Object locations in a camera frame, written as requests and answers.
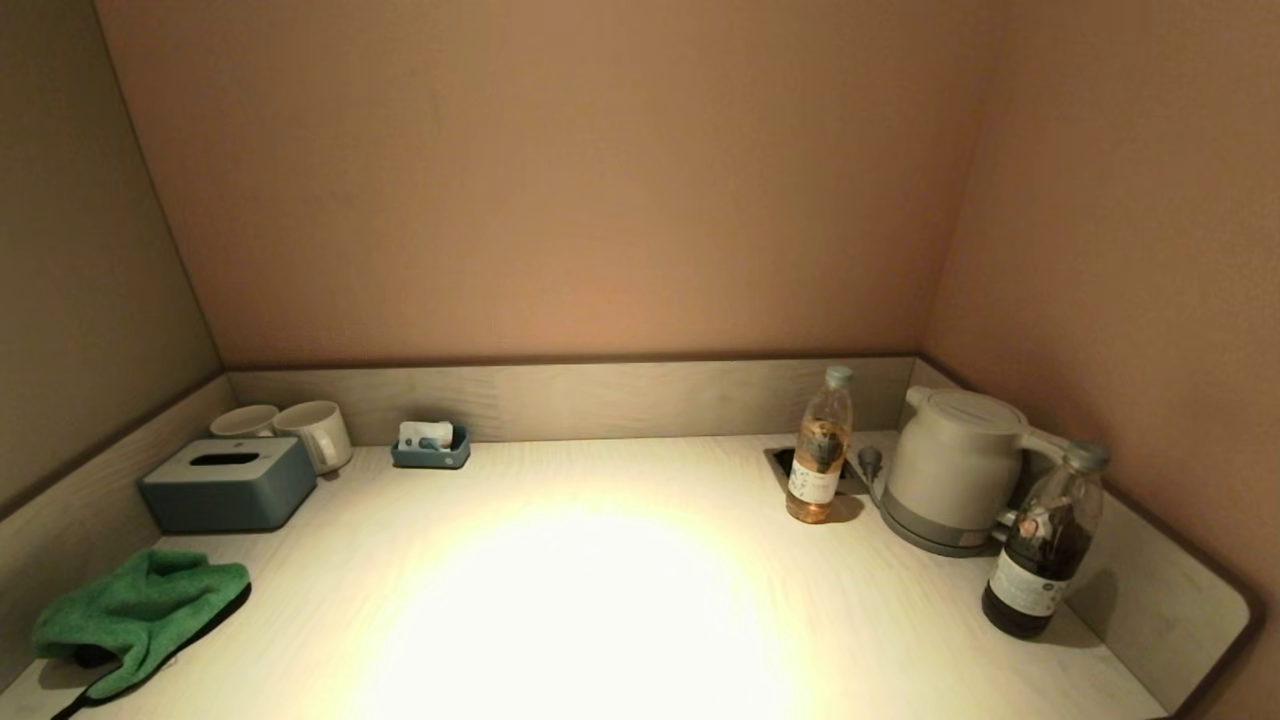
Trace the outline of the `grey-blue tissue box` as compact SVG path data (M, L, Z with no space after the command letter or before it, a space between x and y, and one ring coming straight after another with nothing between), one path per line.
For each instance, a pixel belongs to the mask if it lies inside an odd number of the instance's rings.
M137 487L168 534L251 533L284 527L317 487L317 475L297 438L206 438Z

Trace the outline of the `light tea plastic bottle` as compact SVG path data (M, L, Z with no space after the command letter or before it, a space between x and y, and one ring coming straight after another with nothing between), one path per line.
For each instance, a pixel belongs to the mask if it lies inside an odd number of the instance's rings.
M835 501L852 436L851 379L850 366L828 366L806 404L786 489L786 509L801 523L822 524Z

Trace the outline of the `white electric kettle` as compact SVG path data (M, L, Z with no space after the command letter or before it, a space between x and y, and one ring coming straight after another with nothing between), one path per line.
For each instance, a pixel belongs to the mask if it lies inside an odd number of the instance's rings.
M906 404L914 415L900 434L887 492L938 524L988 527L1009 506L1024 452L1060 462L1069 445L987 395L911 386Z

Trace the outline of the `dark tea plastic bottle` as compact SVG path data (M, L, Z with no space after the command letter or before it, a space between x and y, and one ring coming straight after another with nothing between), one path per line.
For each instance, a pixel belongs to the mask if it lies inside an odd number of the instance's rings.
M1102 520L1111 459L1102 445L1071 442L1023 500L980 600L1002 633L1030 639L1051 624Z

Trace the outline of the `green microfibre cloth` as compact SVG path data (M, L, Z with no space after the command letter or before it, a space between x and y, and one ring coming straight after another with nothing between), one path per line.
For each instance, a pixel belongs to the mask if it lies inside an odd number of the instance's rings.
M50 720L72 720L137 691L177 655L238 612L252 593L242 562L206 553L147 548L119 568L47 605L32 630L40 659L110 671Z

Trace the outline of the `grey kettle base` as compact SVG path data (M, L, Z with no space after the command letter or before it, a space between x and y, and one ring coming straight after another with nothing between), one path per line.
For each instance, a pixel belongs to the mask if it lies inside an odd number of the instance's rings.
M963 529L920 516L884 492L879 500L879 515L892 533L919 550L943 557L968 559L995 553L997 534L1010 528L1015 511L1000 509L988 527Z

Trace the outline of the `black recessed table socket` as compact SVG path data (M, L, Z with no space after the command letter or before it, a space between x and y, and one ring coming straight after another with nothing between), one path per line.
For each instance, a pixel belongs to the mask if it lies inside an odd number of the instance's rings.
M788 478L794 465L795 447L767 448L764 451L772 471L782 489L788 488ZM858 468L846 457L838 474L836 495L869 496L869 486L863 479Z

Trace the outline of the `cream ceramic mug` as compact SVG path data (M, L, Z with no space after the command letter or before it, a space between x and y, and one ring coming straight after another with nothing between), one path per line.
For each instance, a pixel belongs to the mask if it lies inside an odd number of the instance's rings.
M320 477L339 471L353 457L340 406L333 401L308 401L275 415L271 428L278 436L300 439L315 473Z
M265 404L237 407L218 416L210 424L209 432L218 438L274 437L274 421L279 413L276 406Z

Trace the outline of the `small blue sachet tray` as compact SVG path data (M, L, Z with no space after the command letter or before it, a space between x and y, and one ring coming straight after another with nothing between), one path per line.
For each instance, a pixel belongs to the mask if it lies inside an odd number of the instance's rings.
M421 450L401 450L397 442L390 445L390 459L396 468L421 470L458 470L471 457L471 437L463 425L454 425L454 443L451 451L430 452Z

